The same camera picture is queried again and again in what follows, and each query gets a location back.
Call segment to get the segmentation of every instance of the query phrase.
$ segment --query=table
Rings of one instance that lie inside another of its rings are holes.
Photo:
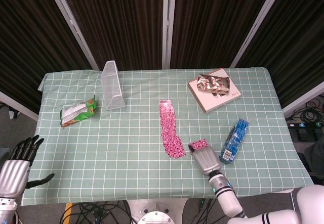
[[[203,113],[187,87],[202,70],[123,71],[126,107],[102,107],[101,72],[48,73],[36,133],[45,138],[30,180],[55,173],[43,186],[26,190],[22,205],[151,198],[213,198],[187,144],[206,139],[220,153],[239,118],[250,123],[230,165],[222,163],[237,195],[251,196],[311,185],[289,135],[271,77],[265,68],[225,69],[242,96]],[[60,110],[96,95],[94,116],[60,127]],[[160,137],[158,103],[170,99],[177,134],[187,155],[170,159]]]

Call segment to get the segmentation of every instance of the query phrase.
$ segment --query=robotic hand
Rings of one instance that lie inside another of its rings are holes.
[[[54,174],[48,175],[42,180],[28,181],[30,167],[35,159],[37,150],[44,139],[39,136],[27,138],[20,142],[14,149],[0,173],[0,223],[11,223],[17,208],[16,198],[25,189],[43,185],[51,180]]]
[[[209,183],[225,215],[231,219],[227,224],[314,224],[324,223],[324,187],[306,186],[297,194],[301,213],[293,210],[280,210],[247,218],[227,178],[219,171],[220,162],[214,150],[208,146],[199,150],[190,147],[193,157],[203,175],[209,176]]]

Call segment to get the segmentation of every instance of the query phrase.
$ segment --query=brown foil package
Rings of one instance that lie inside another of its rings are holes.
[[[229,78],[200,74],[197,79],[197,88],[203,92],[227,94],[229,92]]]

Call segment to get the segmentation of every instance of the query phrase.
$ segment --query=pink box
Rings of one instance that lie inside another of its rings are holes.
[[[219,77],[228,77],[227,73],[224,71],[224,69],[218,69],[216,71],[213,71],[211,73],[208,73],[207,75],[212,76],[219,76]],[[229,92],[225,95],[220,94],[212,94],[209,92],[202,92],[199,91],[197,88],[197,79],[191,81],[188,83],[188,87],[190,91],[192,92],[193,96],[197,100],[199,106],[201,107],[202,111],[204,113],[209,112],[213,109],[216,109],[219,106],[222,106],[234,99],[237,99],[241,96],[241,93],[233,83],[231,79],[229,79]]]

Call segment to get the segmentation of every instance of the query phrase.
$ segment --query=black curtain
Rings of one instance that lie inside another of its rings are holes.
[[[67,0],[103,69],[161,69],[163,0]]]
[[[54,0],[0,0],[0,91],[35,113],[47,72],[91,69]]]
[[[266,67],[282,107],[324,81],[324,0],[276,0],[237,67]]]
[[[229,67],[265,0],[176,0],[171,68]]]

